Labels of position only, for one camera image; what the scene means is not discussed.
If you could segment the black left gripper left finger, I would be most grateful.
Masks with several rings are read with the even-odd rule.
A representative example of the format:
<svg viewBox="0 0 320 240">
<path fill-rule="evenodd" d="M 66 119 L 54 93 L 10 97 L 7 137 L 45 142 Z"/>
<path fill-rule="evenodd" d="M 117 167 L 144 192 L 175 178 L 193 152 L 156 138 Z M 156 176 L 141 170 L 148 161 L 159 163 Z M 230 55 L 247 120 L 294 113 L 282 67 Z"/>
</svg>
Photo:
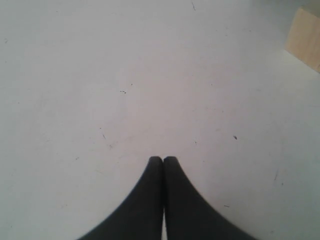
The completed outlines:
<svg viewBox="0 0 320 240">
<path fill-rule="evenodd" d="M 160 240 L 163 227 L 163 161 L 148 160 L 125 200 L 82 240 Z"/>
</svg>

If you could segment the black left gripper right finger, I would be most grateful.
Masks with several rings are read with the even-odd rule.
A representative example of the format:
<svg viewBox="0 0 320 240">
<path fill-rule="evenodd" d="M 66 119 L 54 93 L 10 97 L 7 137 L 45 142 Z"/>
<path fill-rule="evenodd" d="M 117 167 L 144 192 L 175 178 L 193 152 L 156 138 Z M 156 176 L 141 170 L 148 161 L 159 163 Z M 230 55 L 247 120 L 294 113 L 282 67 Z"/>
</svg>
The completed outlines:
<svg viewBox="0 0 320 240">
<path fill-rule="evenodd" d="M 253 240 L 200 195 L 178 159 L 163 160 L 165 226 L 168 240 Z"/>
</svg>

